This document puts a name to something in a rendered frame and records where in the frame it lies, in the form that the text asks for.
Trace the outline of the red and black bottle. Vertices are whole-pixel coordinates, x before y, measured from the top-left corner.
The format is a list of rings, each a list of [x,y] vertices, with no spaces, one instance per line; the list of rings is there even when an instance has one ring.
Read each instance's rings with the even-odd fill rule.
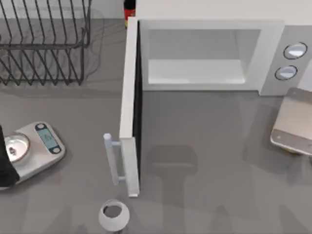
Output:
[[[136,0],[124,0],[123,9],[124,9],[125,28],[127,28],[128,18],[135,16],[136,14]]]

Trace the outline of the white microwave door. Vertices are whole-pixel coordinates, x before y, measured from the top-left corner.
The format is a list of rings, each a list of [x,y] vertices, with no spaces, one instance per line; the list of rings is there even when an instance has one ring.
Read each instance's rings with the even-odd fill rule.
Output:
[[[128,18],[119,140],[128,197],[140,193],[142,76],[140,29],[136,17]]]

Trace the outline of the pale microwave oven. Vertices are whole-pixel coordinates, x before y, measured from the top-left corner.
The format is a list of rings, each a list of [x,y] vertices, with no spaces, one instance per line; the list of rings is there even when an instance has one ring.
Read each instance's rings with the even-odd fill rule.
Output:
[[[312,0],[137,0],[136,17],[147,91],[312,91]],[[299,42],[306,54],[286,59]]]

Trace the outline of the grey round cup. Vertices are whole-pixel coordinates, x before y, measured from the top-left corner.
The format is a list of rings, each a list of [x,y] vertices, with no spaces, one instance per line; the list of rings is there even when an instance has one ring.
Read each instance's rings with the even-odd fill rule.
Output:
[[[106,231],[119,232],[129,223],[130,211],[120,200],[109,199],[100,208],[98,220]]]

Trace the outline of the round microwave knob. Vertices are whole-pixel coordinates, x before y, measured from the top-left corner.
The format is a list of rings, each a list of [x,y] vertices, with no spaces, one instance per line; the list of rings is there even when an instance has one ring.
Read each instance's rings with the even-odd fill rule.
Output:
[[[275,72],[275,78],[278,80],[289,80],[295,77],[297,74],[297,68],[295,66],[280,67]]]
[[[292,59],[299,59],[303,57],[308,50],[308,47],[305,43],[299,42],[296,44],[290,44],[288,45],[284,51],[283,55],[286,59],[292,60]]]

